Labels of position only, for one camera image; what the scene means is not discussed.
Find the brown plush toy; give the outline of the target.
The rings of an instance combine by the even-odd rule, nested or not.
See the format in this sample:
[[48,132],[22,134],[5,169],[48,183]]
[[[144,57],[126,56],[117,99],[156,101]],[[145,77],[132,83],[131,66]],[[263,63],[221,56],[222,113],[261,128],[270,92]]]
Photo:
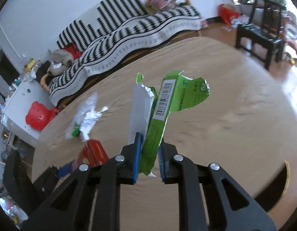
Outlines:
[[73,62],[74,57],[70,52],[64,49],[56,49],[52,52],[47,73],[54,77],[59,76],[68,70],[73,65]]

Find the red bear plastic stool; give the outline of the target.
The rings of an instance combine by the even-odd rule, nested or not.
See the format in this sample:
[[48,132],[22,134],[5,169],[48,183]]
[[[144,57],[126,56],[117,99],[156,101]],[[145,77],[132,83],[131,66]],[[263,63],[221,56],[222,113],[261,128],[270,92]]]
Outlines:
[[53,107],[47,109],[43,104],[35,101],[32,103],[26,115],[26,124],[35,130],[42,131],[61,112],[61,109]]

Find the black wooden chair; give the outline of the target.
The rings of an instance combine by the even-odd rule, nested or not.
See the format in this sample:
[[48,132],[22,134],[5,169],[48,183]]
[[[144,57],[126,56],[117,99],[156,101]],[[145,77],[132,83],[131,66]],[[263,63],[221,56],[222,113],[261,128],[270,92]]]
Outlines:
[[[261,24],[256,26],[253,23],[255,11],[260,5],[263,9]],[[237,49],[245,49],[251,55],[264,63],[265,69],[269,69],[272,58],[275,57],[275,62],[279,63],[282,59],[285,41],[282,39],[280,30],[282,27],[282,12],[286,10],[284,5],[271,0],[254,0],[249,21],[238,25],[236,34]],[[248,38],[251,40],[251,45],[258,44],[267,50],[266,57],[263,59],[253,50],[241,45],[241,39]]]

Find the white cabinet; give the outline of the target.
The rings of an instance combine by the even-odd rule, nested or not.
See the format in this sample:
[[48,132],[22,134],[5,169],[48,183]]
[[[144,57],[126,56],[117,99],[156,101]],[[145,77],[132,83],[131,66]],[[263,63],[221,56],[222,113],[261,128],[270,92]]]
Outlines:
[[1,118],[1,123],[9,131],[31,146],[38,142],[40,131],[26,124],[25,117],[35,101],[48,109],[53,107],[49,94],[36,80],[24,81],[5,103]]

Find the yellow item on cabinet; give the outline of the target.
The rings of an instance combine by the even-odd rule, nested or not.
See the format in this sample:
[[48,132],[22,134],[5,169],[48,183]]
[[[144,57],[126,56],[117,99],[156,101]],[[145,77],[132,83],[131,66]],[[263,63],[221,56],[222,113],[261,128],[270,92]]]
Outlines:
[[35,64],[36,64],[36,60],[34,58],[30,58],[30,62],[24,65],[24,73],[31,72]]

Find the red cardboard box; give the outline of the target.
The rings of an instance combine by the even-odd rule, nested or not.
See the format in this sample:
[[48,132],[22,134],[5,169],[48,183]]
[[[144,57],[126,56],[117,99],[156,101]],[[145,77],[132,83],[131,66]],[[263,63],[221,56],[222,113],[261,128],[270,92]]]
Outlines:
[[102,144],[98,140],[88,140],[76,160],[77,166],[87,164],[89,167],[97,167],[109,160]]

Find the red bag on floor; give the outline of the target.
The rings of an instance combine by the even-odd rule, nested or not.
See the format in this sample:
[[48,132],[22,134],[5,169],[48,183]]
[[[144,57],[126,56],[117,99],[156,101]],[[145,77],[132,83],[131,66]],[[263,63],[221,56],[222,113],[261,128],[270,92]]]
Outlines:
[[240,14],[232,4],[220,4],[217,7],[218,15],[225,24],[231,24],[233,19],[239,18]]

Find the pink floral pillow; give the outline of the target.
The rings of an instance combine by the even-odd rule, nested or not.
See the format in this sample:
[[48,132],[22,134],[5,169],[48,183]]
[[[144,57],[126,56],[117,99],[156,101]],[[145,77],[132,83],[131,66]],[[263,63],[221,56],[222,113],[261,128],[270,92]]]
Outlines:
[[149,14],[156,14],[178,6],[177,0],[140,0]]

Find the black white striped sofa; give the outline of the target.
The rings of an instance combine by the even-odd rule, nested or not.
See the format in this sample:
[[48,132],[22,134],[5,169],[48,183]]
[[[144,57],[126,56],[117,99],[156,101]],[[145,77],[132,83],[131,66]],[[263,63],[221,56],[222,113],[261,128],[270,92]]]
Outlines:
[[176,34],[202,28],[200,12],[178,5],[149,14],[144,0],[102,0],[70,23],[57,38],[59,49],[74,43],[82,55],[49,86],[53,105],[77,93],[89,77],[105,73],[139,49],[152,49]]

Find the torn green white carton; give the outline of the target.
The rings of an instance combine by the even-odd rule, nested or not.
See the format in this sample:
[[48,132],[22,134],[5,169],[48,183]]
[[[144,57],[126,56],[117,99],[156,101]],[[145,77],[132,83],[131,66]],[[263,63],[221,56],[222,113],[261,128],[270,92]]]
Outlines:
[[182,71],[172,71],[162,80],[160,90],[143,83],[138,73],[133,88],[128,144],[136,133],[142,136],[139,173],[149,175],[155,164],[170,113],[180,112],[204,102],[210,95],[207,81],[188,78]]

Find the pink toy ride-on car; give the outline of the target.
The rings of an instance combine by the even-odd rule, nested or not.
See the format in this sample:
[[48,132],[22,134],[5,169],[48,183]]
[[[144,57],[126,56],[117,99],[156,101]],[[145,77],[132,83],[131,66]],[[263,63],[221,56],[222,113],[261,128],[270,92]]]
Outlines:
[[292,12],[282,15],[283,39],[296,52],[297,56],[297,22]]

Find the red cushion on sofa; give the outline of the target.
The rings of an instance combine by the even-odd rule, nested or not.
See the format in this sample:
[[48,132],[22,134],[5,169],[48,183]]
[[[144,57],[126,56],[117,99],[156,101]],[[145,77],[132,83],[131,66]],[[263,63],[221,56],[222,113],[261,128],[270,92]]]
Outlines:
[[74,43],[68,43],[64,46],[63,49],[71,53],[74,60],[82,56],[82,52],[77,48],[77,46]]

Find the clear plastic bag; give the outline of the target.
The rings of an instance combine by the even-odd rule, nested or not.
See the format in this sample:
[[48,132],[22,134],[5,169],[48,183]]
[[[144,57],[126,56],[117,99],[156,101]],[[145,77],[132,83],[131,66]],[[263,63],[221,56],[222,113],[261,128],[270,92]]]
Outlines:
[[83,142],[90,140],[90,132],[102,117],[102,114],[108,110],[107,106],[96,110],[97,102],[98,93],[95,92],[80,103],[70,126],[65,131],[66,140],[77,137],[80,137]]

